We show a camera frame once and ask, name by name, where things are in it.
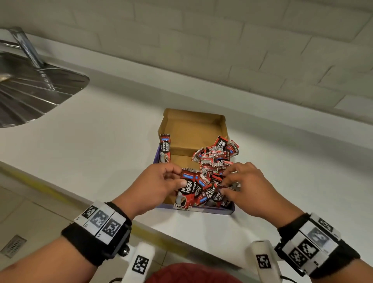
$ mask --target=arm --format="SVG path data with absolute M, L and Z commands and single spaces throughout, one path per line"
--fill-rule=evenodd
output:
M 263 173 L 252 163 L 235 163 L 224 172 L 223 185 L 241 184 L 241 191 L 222 189 L 222 194 L 231 199 L 244 212 L 261 217 L 277 229 L 292 222 L 304 212 L 280 195 Z M 367 283 L 373 282 L 373 268 L 364 261 L 353 260 L 338 272 L 312 283 Z
M 152 164 L 113 202 L 132 220 L 185 186 L 180 173 L 181 168 L 171 163 Z M 0 282 L 86 283 L 96 270 L 97 266 L 86 260 L 69 241 L 59 237 L 0 271 Z

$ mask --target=faucet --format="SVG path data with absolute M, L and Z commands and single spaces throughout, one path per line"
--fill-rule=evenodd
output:
M 17 43 L 13 43 L 6 40 L 0 40 L 0 44 L 22 49 L 26 56 L 30 59 L 32 65 L 35 69 L 42 69 L 45 65 L 43 60 L 40 58 L 39 54 L 36 52 L 35 48 L 31 44 L 30 40 L 27 38 L 25 32 L 20 27 L 6 28 L 10 34 L 15 38 Z

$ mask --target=open box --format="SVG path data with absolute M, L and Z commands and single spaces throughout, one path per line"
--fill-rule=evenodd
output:
M 211 146 L 218 136 L 228 139 L 225 117 L 223 115 L 192 112 L 177 109 L 166 109 L 158 129 L 158 135 L 171 134 L 171 162 L 182 168 L 200 169 L 200 164 L 192 161 L 192 155 L 201 147 Z M 160 147 L 153 163 L 159 162 Z M 176 197 L 167 197 L 160 208 L 174 207 Z M 193 206 L 190 211 L 230 215 L 234 212 L 234 203 L 226 208 Z

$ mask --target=cable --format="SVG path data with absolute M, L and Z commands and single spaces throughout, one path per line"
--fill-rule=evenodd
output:
M 280 275 L 280 278 L 281 278 L 281 279 L 285 279 L 285 280 L 289 280 L 289 281 L 291 281 L 291 282 L 293 282 L 293 283 L 296 283 L 293 279 L 290 279 L 290 278 L 288 278 L 288 277 L 286 277 L 286 276 L 282 276 L 282 275 Z
M 113 282 L 122 282 L 122 277 L 117 277 L 117 278 L 114 278 L 112 281 L 110 281 L 109 283 L 113 283 Z

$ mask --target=hand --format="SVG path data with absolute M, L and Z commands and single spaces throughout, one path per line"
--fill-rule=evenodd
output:
M 175 164 L 152 164 L 113 203 L 132 220 L 161 204 L 174 191 L 185 187 L 187 182 L 180 179 L 180 174 L 181 167 Z
M 222 185 L 238 182 L 241 190 L 222 189 L 220 192 L 249 215 L 261 217 L 280 228 L 303 214 L 301 209 L 280 195 L 251 162 L 234 163 L 223 175 L 226 177 Z

